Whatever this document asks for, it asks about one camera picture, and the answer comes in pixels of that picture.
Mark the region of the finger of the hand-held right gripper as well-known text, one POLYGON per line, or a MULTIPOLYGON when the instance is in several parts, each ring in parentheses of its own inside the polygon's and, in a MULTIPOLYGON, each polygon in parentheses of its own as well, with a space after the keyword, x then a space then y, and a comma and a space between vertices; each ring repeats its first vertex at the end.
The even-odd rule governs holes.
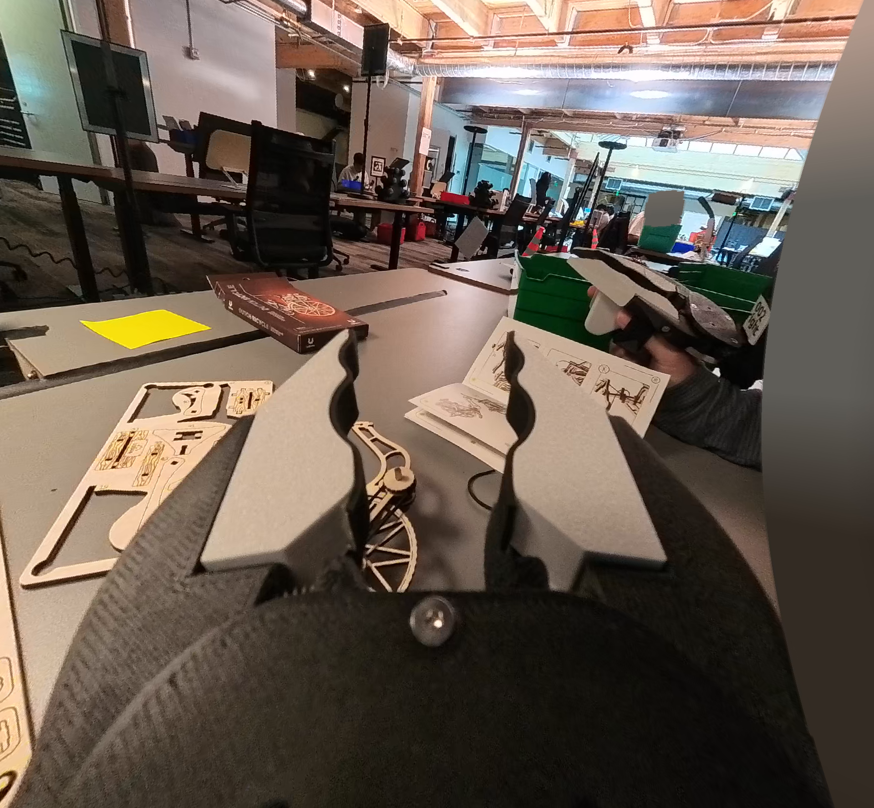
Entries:
POLYGON ((631 320, 620 324, 620 309, 645 293, 657 297, 657 281, 645 266, 623 262, 611 254, 571 256, 568 265, 595 290, 584 321, 588 333, 599 336, 619 334, 620 339, 650 339, 656 329, 647 310, 627 311, 631 320))

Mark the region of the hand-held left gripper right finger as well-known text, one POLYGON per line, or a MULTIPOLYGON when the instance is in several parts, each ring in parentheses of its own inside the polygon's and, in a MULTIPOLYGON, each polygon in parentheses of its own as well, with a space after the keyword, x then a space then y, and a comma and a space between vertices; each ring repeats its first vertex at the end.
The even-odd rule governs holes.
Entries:
POLYGON ((571 592, 596 565, 663 570, 668 557, 606 409, 513 332, 504 373, 514 439, 488 518, 485 588, 571 592))

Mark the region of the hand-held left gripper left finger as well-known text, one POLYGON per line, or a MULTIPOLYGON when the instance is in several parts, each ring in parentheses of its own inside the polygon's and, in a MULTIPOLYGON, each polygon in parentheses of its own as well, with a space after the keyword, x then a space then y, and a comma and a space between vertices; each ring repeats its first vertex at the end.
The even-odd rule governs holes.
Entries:
POLYGON ((360 567, 369 528, 356 335, 337 333, 257 410, 202 554, 209 572, 286 567, 311 585, 341 557, 360 567))

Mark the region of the wooden bicycle frame wheel assembly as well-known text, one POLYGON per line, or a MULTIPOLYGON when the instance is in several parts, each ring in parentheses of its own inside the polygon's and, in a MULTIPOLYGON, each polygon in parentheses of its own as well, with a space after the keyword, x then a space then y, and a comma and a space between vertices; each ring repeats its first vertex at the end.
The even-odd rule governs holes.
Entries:
POLYGON ((411 459, 407 450, 378 433, 371 422, 356 422, 352 430, 378 462, 366 485, 370 521, 363 576, 372 592, 404 592, 418 563, 418 540, 407 515, 416 494, 411 459))

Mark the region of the wooden parts sheet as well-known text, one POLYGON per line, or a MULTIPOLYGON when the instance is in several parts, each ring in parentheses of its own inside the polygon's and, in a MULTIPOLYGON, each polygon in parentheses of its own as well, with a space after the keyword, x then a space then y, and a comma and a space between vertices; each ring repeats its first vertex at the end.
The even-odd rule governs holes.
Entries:
POLYGON ((270 380, 146 383, 61 509, 19 578, 24 589, 108 573, 156 509, 237 420, 252 416, 274 392, 270 380), (54 564, 90 499, 119 495, 128 507, 108 530, 108 558, 54 564))
POLYGON ((31 757, 31 725, 13 595, 1 543, 1 806, 11 806, 31 757))

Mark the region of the brown model kit box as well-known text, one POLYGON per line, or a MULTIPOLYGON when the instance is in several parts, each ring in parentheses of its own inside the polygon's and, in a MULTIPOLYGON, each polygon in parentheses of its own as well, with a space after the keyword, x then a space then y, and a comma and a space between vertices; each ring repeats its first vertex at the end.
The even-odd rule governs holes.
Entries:
POLYGON ((210 275, 207 281, 225 310, 300 355, 317 352, 344 330, 359 340, 368 337, 366 322, 273 272, 210 275))

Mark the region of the person's right hand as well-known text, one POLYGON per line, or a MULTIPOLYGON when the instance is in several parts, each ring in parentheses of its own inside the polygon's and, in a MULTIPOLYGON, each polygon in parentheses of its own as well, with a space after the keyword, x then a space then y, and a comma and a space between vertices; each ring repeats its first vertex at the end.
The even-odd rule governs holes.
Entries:
POLYGON ((688 380, 702 369, 700 362, 687 351, 677 348, 658 333, 652 332, 646 342, 636 350, 628 349, 625 346, 627 343, 625 340, 622 343, 617 341, 617 337, 625 337, 619 335, 619 331, 624 332, 629 327, 634 328, 636 325, 637 322, 627 311, 624 309, 618 311, 616 315, 617 330, 613 333, 610 345, 610 352, 613 355, 636 365, 645 366, 656 374, 670 377, 670 387, 688 380))

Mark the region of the stack of green bins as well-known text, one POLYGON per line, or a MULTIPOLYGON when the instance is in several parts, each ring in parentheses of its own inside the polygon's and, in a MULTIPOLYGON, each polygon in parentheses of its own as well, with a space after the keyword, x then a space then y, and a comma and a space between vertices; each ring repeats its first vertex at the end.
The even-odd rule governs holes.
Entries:
MULTIPOLYGON (((589 333, 584 320, 589 311, 589 283, 567 262, 567 255, 531 256, 521 260, 514 320, 605 351, 606 335, 589 333)), ((760 296, 770 300, 773 277, 678 259, 665 274, 704 295, 743 324, 760 296)))

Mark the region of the white instruction booklet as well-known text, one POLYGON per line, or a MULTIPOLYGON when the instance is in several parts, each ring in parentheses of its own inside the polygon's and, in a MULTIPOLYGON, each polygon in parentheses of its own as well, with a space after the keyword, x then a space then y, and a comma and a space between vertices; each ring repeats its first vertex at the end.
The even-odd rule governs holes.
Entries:
POLYGON ((613 417, 644 435, 669 377, 591 346, 503 317, 460 383, 411 399, 405 418, 453 443, 488 468, 503 470, 516 435, 506 420, 509 383, 504 373, 508 333, 528 340, 582 392, 613 417))

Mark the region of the grey tilted board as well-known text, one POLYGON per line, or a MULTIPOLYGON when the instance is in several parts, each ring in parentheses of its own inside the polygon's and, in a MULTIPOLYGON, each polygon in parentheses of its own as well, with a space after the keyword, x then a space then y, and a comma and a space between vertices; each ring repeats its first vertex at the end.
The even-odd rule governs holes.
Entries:
POLYGON ((480 251, 488 237, 488 225, 479 217, 474 216, 453 242, 456 260, 471 260, 480 251))

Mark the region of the yellow sticky note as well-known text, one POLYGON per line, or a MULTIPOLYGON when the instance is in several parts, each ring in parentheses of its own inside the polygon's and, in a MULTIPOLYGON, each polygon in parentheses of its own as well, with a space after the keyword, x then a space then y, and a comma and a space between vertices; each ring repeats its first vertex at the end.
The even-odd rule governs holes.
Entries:
POLYGON ((210 326, 173 311, 144 311, 112 320, 81 320, 91 332, 128 350, 209 331, 210 326))

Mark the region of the black mesh office chair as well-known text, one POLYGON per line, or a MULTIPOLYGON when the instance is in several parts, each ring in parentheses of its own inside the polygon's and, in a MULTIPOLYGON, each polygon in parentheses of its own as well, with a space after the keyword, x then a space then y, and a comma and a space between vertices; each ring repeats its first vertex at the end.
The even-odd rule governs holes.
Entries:
POLYGON ((232 254, 261 269, 318 278, 334 261, 335 142, 257 121, 251 128, 245 205, 226 218, 232 254))

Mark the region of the black speaker on pole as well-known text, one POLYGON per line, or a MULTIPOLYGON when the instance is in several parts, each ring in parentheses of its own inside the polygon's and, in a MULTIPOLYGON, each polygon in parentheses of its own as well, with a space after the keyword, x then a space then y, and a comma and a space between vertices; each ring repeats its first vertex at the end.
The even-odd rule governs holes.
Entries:
POLYGON ((390 27, 388 24, 373 24, 364 28, 363 52, 360 64, 361 76, 366 81, 366 107, 362 142, 362 154, 364 156, 363 173, 367 172, 372 84, 374 78, 384 76, 388 71, 389 44, 390 27))

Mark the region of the cream board on stand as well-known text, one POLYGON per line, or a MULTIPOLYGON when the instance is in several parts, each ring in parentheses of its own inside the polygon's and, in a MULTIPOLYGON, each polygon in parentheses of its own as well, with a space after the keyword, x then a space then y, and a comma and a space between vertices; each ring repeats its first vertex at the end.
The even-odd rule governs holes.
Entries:
POLYGON ((210 172, 223 174, 229 180, 239 175, 247 178, 250 164, 251 136, 216 129, 210 133, 205 147, 203 164, 210 172))

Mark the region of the brown wooden desk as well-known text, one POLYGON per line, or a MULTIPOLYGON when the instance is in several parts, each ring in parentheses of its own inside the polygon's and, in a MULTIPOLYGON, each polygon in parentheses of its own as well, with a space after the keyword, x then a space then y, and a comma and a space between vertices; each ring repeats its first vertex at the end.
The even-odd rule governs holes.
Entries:
POLYGON ((19 147, 1 148, 1 167, 5 179, 38 176, 57 181, 73 263, 86 302, 98 301, 100 290, 73 180, 93 183, 122 196, 115 206, 115 217, 122 244, 124 274, 129 289, 138 296, 153 296, 155 293, 138 219, 137 201, 142 195, 157 193, 191 198, 194 213, 205 210, 206 205, 200 203, 201 199, 212 199, 222 209, 228 208, 231 214, 242 215, 246 201, 246 189, 233 182, 85 164, 54 153, 19 147))

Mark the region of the studio light panel on stand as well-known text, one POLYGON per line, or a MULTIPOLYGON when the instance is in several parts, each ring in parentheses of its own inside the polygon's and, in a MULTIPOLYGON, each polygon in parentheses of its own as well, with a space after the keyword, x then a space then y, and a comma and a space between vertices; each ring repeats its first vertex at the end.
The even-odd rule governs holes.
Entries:
POLYGON ((128 284, 151 297, 155 287, 130 158, 131 141, 159 141, 147 54, 69 30, 60 37, 82 128, 111 138, 115 168, 121 172, 113 193, 128 284))

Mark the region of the large dark screen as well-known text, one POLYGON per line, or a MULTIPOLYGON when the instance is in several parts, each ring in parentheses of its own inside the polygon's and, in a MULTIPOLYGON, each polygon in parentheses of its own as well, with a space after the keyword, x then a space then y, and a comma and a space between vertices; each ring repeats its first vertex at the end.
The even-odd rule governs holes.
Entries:
POLYGON ((1 146, 31 149, 25 115, 19 100, 5 44, 0 42, 1 146))

